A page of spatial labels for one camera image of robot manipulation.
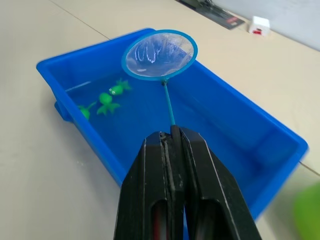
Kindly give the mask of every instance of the black object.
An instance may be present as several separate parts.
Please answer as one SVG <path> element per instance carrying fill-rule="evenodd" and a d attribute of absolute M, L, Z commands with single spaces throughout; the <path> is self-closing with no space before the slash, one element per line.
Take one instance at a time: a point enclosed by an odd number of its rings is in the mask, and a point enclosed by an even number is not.
<path fill-rule="evenodd" d="M 245 22 L 215 5 L 211 0 L 205 0 L 203 2 L 198 2 L 197 0 L 176 1 L 229 30 Z"/>
<path fill-rule="evenodd" d="M 114 240 L 261 240 L 238 184 L 187 128 L 147 137 L 121 186 Z"/>

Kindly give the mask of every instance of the green toy frog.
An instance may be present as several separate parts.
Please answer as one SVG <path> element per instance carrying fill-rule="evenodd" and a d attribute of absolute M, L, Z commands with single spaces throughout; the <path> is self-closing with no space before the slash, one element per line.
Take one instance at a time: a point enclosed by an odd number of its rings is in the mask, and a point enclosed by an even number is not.
<path fill-rule="evenodd" d="M 131 87 L 128 84 L 128 81 L 122 81 L 122 78 L 120 80 L 116 81 L 116 86 L 113 86 L 109 89 L 109 92 L 111 95 L 121 95 L 124 90 L 131 90 Z"/>
<path fill-rule="evenodd" d="M 80 106 L 78 106 L 78 108 L 80 109 L 80 111 L 82 112 L 82 114 L 84 115 L 84 117 L 86 118 L 86 119 L 88 119 L 89 120 L 89 118 L 90 118 L 90 108 L 92 108 L 94 105 L 96 105 L 96 101 L 95 102 L 93 102 L 93 103 L 91 103 L 88 107 L 85 107 L 85 106 L 83 106 L 83 105 L 80 105 Z"/>
<path fill-rule="evenodd" d="M 96 111 L 96 114 L 104 114 L 106 115 L 108 110 L 110 113 L 114 113 L 116 108 L 120 107 L 120 104 L 118 103 L 112 103 L 112 96 L 110 96 L 108 93 L 101 93 L 99 96 L 99 101 L 102 104 L 101 107 Z"/>

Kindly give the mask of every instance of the net handle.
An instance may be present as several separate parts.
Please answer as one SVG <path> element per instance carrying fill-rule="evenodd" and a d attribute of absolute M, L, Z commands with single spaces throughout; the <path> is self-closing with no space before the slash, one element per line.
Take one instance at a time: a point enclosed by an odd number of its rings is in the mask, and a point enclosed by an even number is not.
<path fill-rule="evenodd" d="M 168 104 L 168 109 L 169 109 L 170 122 L 171 122 L 171 125 L 173 126 L 173 125 L 176 125 L 176 122 L 175 122 L 174 112 L 172 110 L 172 105 L 171 105 L 169 92 L 168 92 L 168 87 L 167 87 L 168 80 L 167 79 L 163 79 L 161 81 L 161 84 L 164 86 L 165 98 L 166 98 L 166 102 Z"/>

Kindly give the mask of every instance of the table surface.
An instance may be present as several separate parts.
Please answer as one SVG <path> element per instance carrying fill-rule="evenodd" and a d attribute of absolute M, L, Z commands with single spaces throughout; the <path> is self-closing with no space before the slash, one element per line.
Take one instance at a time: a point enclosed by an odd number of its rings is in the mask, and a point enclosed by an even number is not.
<path fill-rule="evenodd" d="M 306 139 L 303 164 L 320 173 L 318 51 L 247 25 L 227 30 L 174 0 L 2 0 L 0 239 L 113 238 L 120 189 L 35 66 L 145 27 L 192 36 L 199 62 Z M 297 168 L 257 221 L 263 239 L 298 239 L 293 199 L 316 181 Z"/>

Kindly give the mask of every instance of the plastic toy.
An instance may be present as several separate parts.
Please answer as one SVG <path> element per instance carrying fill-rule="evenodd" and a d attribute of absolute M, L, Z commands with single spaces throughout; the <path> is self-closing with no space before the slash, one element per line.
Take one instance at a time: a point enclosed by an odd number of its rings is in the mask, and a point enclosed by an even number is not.
<path fill-rule="evenodd" d="M 95 101 L 95 102 L 91 103 L 88 107 L 80 105 L 80 106 L 78 106 L 78 108 L 80 109 L 80 111 L 82 112 L 84 117 L 89 120 L 89 118 L 90 118 L 90 111 L 89 110 L 90 110 L 90 108 L 92 108 L 96 104 L 97 104 L 97 102 Z"/>
<path fill-rule="evenodd" d="M 116 81 L 116 86 L 113 86 L 109 89 L 109 92 L 111 95 L 121 95 L 124 90 L 131 90 L 131 87 L 128 84 L 128 81 L 122 81 L 122 78 L 120 80 Z"/>
<path fill-rule="evenodd" d="M 298 194 L 293 214 L 302 240 L 320 239 L 320 182 Z"/>
<path fill-rule="evenodd" d="M 115 112 L 115 109 L 120 107 L 120 104 L 112 103 L 112 96 L 105 92 L 100 94 L 99 101 L 102 104 L 102 106 L 99 107 L 99 109 L 96 111 L 97 115 L 107 115 L 108 110 L 111 114 L 113 114 Z"/>

